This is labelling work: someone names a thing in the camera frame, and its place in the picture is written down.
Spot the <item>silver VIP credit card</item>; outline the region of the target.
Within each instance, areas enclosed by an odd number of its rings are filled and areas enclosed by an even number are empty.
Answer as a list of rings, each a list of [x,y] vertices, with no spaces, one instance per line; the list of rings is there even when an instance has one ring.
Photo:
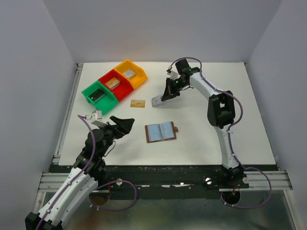
[[[162,104],[162,103],[163,103],[162,97],[163,97],[162,94],[153,97],[153,98],[151,99],[152,107],[156,107],[156,106]]]

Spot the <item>gold credit card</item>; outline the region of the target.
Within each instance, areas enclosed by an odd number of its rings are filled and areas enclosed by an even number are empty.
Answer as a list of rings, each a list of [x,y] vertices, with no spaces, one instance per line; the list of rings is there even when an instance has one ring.
[[[145,100],[131,100],[130,106],[134,108],[144,108],[146,105]]]

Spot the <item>brown leather card holder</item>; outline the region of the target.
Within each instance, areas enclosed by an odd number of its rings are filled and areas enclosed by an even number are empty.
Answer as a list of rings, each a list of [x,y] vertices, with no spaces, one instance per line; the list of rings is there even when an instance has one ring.
[[[147,143],[169,141],[177,139],[178,128],[173,121],[145,126]]]

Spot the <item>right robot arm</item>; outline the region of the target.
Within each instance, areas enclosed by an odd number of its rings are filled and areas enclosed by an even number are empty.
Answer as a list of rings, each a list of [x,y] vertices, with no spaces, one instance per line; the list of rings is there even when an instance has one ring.
[[[167,69],[165,91],[157,97],[158,103],[180,96],[185,87],[198,90],[208,100],[207,118],[214,127],[222,154],[222,178],[224,183],[234,183],[243,175],[231,144],[231,127],[235,124],[235,103],[231,91],[223,91],[207,80],[202,67],[191,67],[188,58],[175,60]]]

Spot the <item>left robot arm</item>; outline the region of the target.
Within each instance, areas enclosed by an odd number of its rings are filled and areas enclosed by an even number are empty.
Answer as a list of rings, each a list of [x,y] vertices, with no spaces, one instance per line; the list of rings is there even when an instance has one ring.
[[[63,229],[64,222],[93,190],[110,185],[104,158],[115,147],[117,139],[130,133],[135,121],[111,116],[111,125],[102,120],[99,111],[78,117],[87,127],[93,124],[97,128],[89,129],[84,148],[54,196],[37,213],[27,215],[25,227],[28,230]]]

